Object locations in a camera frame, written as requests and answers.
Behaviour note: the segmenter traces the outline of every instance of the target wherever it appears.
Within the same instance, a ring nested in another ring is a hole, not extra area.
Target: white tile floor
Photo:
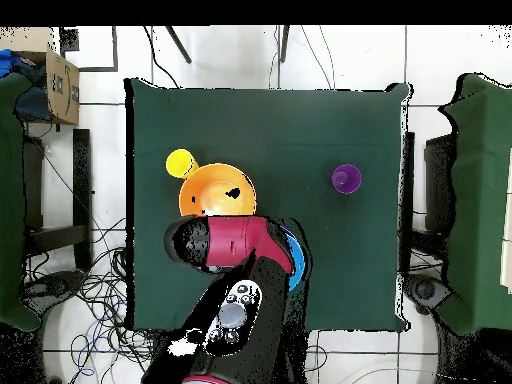
[[[451,100],[457,77],[466,72],[484,72],[497,81],[512,82],[510,27],[505,26],[323,26],[334,63],[336,87],[340,89],[385,89],[391,83],[408,82],[414,88],[408,129],[416,133],[414,208],[425,210],[423,148],[433,137],[451,131],[448,120],[436,107]],[[277,87],[277,68],[269,79],[276,53],[275,26],[175,27],[192,64],[188,65],[164,27],[154,27],[156,59],[182,87]],[[329,55],[318,26],[305,26],[311,45],[332,83]],[[151,59],[142,27],[117,27],[118,72],[81,74],[80,127],[91,130],[94,218],[103,229],[126,214],[125,109],[122,79],[140,77],[161,87],[173,83]],[[81,67],[113,65],[112,29],[79,27],[79,52],[68,59]],[[281,66],[281,89],[325,89],[327,82],[315,61],[300,26],[292,26],[286,63]],[[31,135],[48,131],[47,125],[30,125]],[[52,128],[43,137],[46,154],[69,185],[72,182],[72,128]],[[72,195],[44,165],[45,225],[71,223]],[[422,215],[414,226],[424,228]],[[107,236],[109,247],[125,243],[124,222]],[[95,245],[95,254],[104,246]],[[72,251],[52,252],[45,266],[72,269]],[[403,315],[409,331],[364,333],[321,331],[311,335],[310,345],[323,348],[318,355],[310,348],[306,368],[310,384],[432,384],[437,364],[437,337],[430,317],[420,316],[407,299]],[[77,368],[70,352],[71,341],[94,322],[80,300],[56,307],[48,320],[44,349],[49,374],[67,382]],[[94,353],[97,375],[102,376],[114,353]],[[97,375],[81,375],[75,384],[98,384]],[[103,384],[140,384],[141,370],[129,360],[119,360]]]

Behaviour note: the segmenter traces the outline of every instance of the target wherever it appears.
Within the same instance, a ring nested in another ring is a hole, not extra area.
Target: orange bowl
[[[253,215],[256,191],[239,169],[213,163],[200,167],[184,181],[179,208],[181,216]]]

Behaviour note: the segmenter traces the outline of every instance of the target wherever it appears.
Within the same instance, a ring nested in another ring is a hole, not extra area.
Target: purple cup
[[[332,173],[331,182],[339,193],[350,194],[361,185],[361,172],[354,165],[341,165]]]

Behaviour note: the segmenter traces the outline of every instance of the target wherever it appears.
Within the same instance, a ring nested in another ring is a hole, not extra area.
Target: black chair leg
[[[288,47],[288,33],[290,32],[290,25],[283,25],[283,42],[281,46],[281,63],[286,60],[286,49]]]
[[[171,36],[172,40],[174,41],[174,44],[176,44],[176,47],[178,47],[178,50],[182,54],[182,56],[185,58],[185,61],[187,63],[192,63],[192,59],[190,59],[190,56],[188,55],[187,51],[185,50],[185,47],[183,47],[183,44],[181,44],[180,39],[174,32],[171,26],[166,26],[167,31],[169,32],[169,35]]]

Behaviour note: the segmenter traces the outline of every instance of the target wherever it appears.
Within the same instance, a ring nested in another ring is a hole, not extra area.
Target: green tablecloth
[[[134,79],[132,89],[136,328],[180,327],[213,278],[172,263],[163,248],[165,229],[179,217],[182,183],[166,173],[165,160],[186,148],[200,165],[243,170],[259,215],[300,222],[313,256],[308,329],[404,329],[395,291],[407,85],[389,92],[165,90]],[[343,163],[362,172],[361,188],[349,196],[330,186]]]
[[[20,302],[25,228],[23,126],[14,115],[14,106],[30,87],[30,81],[19,74],[0,78],[0,322],[24,331],[41,323]]]
[[[448,284],[457,293],[437,309],[456,333],[512,330],[512,295],[500,285],[510,149],[512,90],[462,76],[445,110],[455,121],[451,170],[455,222],[448,238]]]

